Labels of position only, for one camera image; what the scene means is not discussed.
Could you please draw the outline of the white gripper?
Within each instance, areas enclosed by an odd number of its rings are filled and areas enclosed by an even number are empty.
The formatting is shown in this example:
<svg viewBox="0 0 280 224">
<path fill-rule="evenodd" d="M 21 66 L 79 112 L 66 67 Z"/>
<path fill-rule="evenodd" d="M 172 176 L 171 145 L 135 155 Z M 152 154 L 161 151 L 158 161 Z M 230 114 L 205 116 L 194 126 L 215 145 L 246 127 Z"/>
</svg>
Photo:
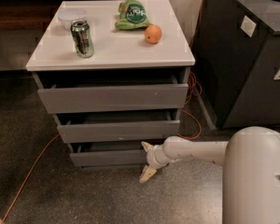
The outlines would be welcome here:
<svg viewBox="0 0 280 224">
<path fill-rule="evenodd" d="M 150 143 L 142 141 L 141 145 L 147 153 L 147 163 L 140 175 L 139 182 L 147 182 L 154 174 L 156 169 L 160 169 L 170 163 L 170 159 L 165 155 L 162 146 L 152 146 Z"/>
</svg>

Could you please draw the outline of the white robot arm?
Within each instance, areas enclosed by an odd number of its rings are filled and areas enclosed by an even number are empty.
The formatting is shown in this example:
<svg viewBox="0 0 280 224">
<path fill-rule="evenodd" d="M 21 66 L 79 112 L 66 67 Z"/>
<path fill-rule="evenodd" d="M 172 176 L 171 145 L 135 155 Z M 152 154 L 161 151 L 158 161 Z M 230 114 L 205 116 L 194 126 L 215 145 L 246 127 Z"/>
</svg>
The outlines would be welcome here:
<svg viewBox="0 0 280 224">
<path fill-rule="evenodd" d="M 280 133 L 254 126 L 228 141 L 170 136 L 161 145 L 142 146 L 147 153 L 142 183 L 175 161 L 209 161 L 223 167 L 222 224 L 280 224 Z"/>
</svg>

